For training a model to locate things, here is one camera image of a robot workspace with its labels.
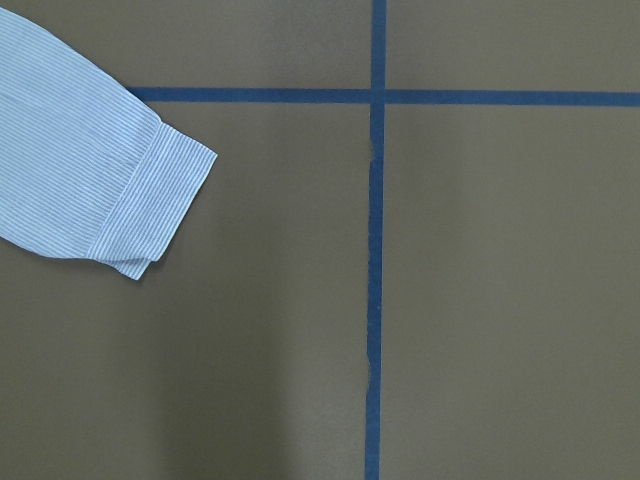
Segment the blue striped button shirt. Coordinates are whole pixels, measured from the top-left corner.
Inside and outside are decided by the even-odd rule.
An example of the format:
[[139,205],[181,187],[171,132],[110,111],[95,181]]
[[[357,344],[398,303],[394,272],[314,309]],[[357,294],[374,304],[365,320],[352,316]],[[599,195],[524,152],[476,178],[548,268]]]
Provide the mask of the blue striped button shirt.
[[53,34],[2,11],[4,240],[139,279],[168,248],[215,160]]

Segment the brown paper table cover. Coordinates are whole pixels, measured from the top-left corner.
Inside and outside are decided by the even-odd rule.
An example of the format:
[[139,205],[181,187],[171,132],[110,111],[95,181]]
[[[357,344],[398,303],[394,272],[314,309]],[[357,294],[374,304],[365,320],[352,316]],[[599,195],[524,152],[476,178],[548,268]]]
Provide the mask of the brown paper table cover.
[[218,159],[140,281],[1,247],[5,479],[635,479],[635,1],[9,1]]

